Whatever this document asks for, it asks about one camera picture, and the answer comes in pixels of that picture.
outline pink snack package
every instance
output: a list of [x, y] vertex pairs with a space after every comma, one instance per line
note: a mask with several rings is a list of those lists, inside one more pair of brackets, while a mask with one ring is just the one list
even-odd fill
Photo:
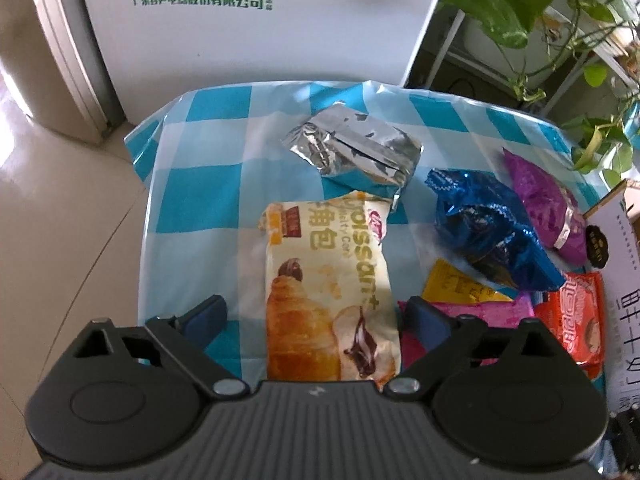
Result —
[[524, 204], [542, 244], [575, 266], [587, 260], [586, 222], [569, 189], [542, 168], [504, 150], [513, 190]]
[[[476, 304], [432, 303], [437, 309], [451, 317], [460, 314], [473, 314], [484, 319], [489, 326], [496, 328], [517, 328], [520, 320], [525, 317], [535, 317], [531, 297], [521, 292], [513, 303], [505, 301], [487, 301]], [[398, 306], [405, 316], [406, 302], [398, 301]], [[410, 328], [404, 327], [400, 333], [400, 353], [402, 355], [402, 370], [406, 370], [421, 357], [427, 355], [426, 348], [433, 349], [439, 345], [439, 340], [424, 340], [424, 345], [418, 340]], [[483, 365], [495, 363], [496, 359], [484, 359]]]
[[534, 317], [531, 297], [521, 292], [513, 303], [504, 301], [487, 301], [476, 304], [433, 303], [438, 310], [447, 316], [456, 317], [460, 314], [473, 314], [484, 319], [489, 326], [496, 328], [517, 328], [520, 320]]

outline yellow snack package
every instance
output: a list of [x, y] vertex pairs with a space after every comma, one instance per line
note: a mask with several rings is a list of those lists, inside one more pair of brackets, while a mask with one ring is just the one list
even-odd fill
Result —
[[389, 200], [354, 191], [268, 206], [267, 377], [374, 380], [400, 371], [398, 324], [382, 255]]
[[472, 280], [442, 258], [436, 261], [424, 286], [422, 298], [430, 303], [476, 304], [513, 300], [488, 286]]

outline silver foil wrapper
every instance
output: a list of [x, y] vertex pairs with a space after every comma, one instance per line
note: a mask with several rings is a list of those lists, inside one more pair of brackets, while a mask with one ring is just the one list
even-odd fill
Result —
[[283, 139], [325, 178], [392, 200], [395, 209], [420, 160], [422, 144], [402, 130], [336, 103]]

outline purple foil wrapper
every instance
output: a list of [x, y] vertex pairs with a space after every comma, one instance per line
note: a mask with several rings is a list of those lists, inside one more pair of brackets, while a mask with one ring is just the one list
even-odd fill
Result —
[[587, 260], [586, 222], [569, 189], [532, 162], [504, 150], [504, 161], [542, 244], [555, 248], [568, 263]]

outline cardboard box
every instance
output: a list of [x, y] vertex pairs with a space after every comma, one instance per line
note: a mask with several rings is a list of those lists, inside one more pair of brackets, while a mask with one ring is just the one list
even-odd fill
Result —
[[584, 217], [587, 254], [606, 295], [607, 404], [620, 412], [640, 404], [640, 182], [622, 181]]

